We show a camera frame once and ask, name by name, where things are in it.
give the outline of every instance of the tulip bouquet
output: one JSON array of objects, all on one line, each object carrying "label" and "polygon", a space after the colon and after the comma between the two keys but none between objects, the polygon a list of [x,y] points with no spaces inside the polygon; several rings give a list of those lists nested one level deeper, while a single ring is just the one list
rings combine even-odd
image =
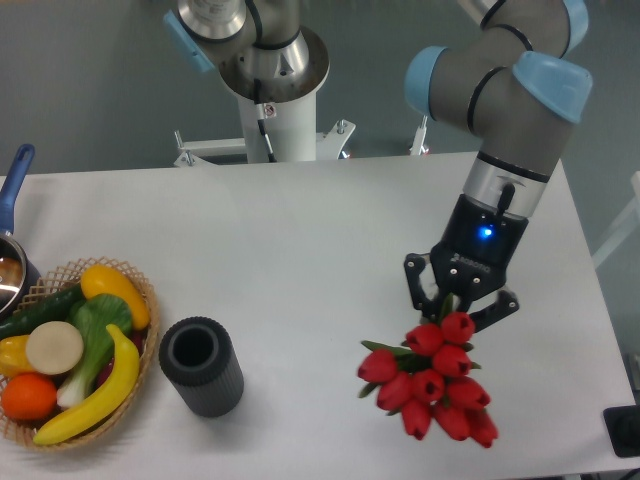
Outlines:
[{"label": "tulip bouquet", "polygon": [[405,431],[418,440],[433,418],[452,439],[471,437],[489,448],[498,438],[486,411],[491,397],[468,376],[480,368],[467,355],[475,325],[468,314],[452,312],[450,301],[447,305],[437,321],[407,333],[402,347],[362,342],[371,353],[358,369],[358,377],[368,382],[360,398],[379,388],[378,407],[388,415],[400,413]]}]

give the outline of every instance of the yellow bell pepper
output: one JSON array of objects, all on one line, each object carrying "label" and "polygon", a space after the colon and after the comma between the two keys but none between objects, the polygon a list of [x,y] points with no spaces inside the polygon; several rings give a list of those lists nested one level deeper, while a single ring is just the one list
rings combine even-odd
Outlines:
[{"label": "yellow bell pepper", "polygon": [[149,310],[142,295],[120,271],[107,265],[92,265],[80,277],[82,294],[87,300],[109,293],[124,300],[131,310],[134,330],[144,330],[149,325]]},{"label": "yellow bell pepper", "polygon": [[116,325],[107,325],[107,331],[114,343],[111,375],[82,403],[45,423],[33,437],[36,445],[55,445],[81,434],[109,416],[133,390],[140,372],[138,349]]},{"label": "yellow bell pepper", "polygon": [[9,337],[0,341],[0,375],[13,378],[21,373],[34,372],[27,359],[29,335]]}]

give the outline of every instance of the green cucumber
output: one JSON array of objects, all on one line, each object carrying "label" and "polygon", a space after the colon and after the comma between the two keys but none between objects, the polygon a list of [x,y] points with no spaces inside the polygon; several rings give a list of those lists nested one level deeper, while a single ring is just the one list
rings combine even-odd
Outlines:
[{"label": "green cucumber", "polygon": [[17,335],[28,335],[46,322],[65,321],[73,304],[83,299],[79,283],[48,295],[42,301],[14,312],[0,323],[0,340]]}]

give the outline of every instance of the white table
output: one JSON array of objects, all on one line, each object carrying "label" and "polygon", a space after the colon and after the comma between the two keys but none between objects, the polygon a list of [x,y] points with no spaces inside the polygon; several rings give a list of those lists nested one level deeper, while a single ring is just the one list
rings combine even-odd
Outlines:
[{"label": "white table", "polygon": [[156,366],[126,424],[95,446],[41,455],[0,441],[0,478],[475,480],[640,466],[614,455],[602,419],[633,396],[561,167],[510,265],[522,309],[474,342],[494,447],[435,424],[417,442],[356,398],[359,341],[399,342],[416,325],[404,256],[439,240],[473,157],[29,176],[16,239],[42,271],[129,260],[157,289],[162,333],[193,315],[227,328],[246,390],[230,414],[201,419]]}]

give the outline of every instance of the gray floor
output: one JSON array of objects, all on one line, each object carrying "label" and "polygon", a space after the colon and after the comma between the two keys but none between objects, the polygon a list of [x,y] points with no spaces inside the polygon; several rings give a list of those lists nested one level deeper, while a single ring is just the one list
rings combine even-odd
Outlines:
[{"label": "gray floor", "polygon": [[[453,0],[302,3],[332,62],[318,128],[346,118],[357,124],[354,156],[405,154],[420,121],[403,98],[407,65],[427,45],[466,46],[475,25]],[[590,31],[568,59],[592,72],[595,87],[564,164],[595,249],[640,170],[640,2],[586,3]],[[0,174],[23,142],[38,148],[32,172],[49,173],[169,167],[174,129],[185,140],[241,136],[217,75],[192,72],[169,43],[161,18],[171,4],[0,0]],[[479,146],[435,123],[428,138],[434,153]],[[640,231],[598,273],[621,351],[640,351]]]}]

